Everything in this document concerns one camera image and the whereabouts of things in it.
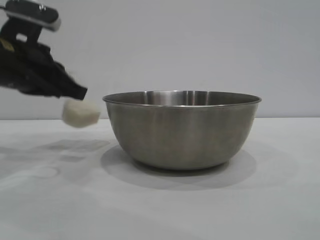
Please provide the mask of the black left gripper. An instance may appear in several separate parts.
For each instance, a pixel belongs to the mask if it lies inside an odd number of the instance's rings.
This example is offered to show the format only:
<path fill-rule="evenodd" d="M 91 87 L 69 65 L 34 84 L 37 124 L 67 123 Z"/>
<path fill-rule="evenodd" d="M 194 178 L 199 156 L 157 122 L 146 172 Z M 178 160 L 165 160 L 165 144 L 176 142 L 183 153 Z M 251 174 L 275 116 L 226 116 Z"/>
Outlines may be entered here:
<path fill-rule="evenodd" d="M 0 86 L 26 95 L 84 100 L 88 89 L 64 68 L 58 69 L 50 48 L 38 42 L 42 27 L 25 21 L 7 21 L 0 30 Z"/>

